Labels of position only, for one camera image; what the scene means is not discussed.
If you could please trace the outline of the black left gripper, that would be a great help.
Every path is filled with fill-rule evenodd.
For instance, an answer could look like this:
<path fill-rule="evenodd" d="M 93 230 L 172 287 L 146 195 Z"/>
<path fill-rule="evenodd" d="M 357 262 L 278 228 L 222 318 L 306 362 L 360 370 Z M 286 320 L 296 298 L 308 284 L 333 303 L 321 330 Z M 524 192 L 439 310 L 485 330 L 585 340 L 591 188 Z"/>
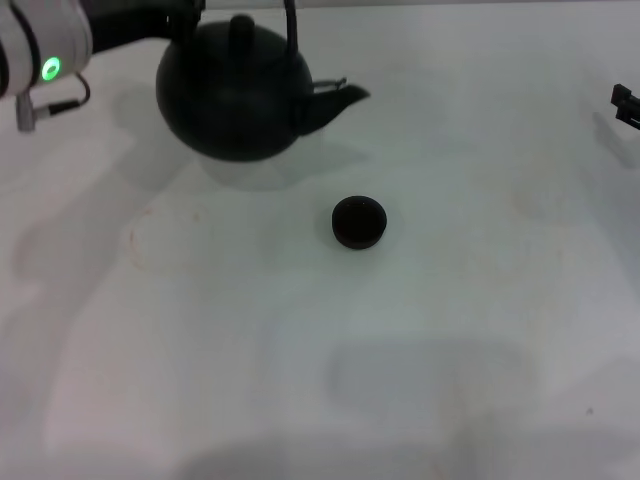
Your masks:
<path fill-rule="evenodd" d="M 82 0 L 81 7 L 92 34 L 92 53 L 98 54 L 147 38 L 168 38 L 169 31 L 190 36 L 206 1 Z"/>

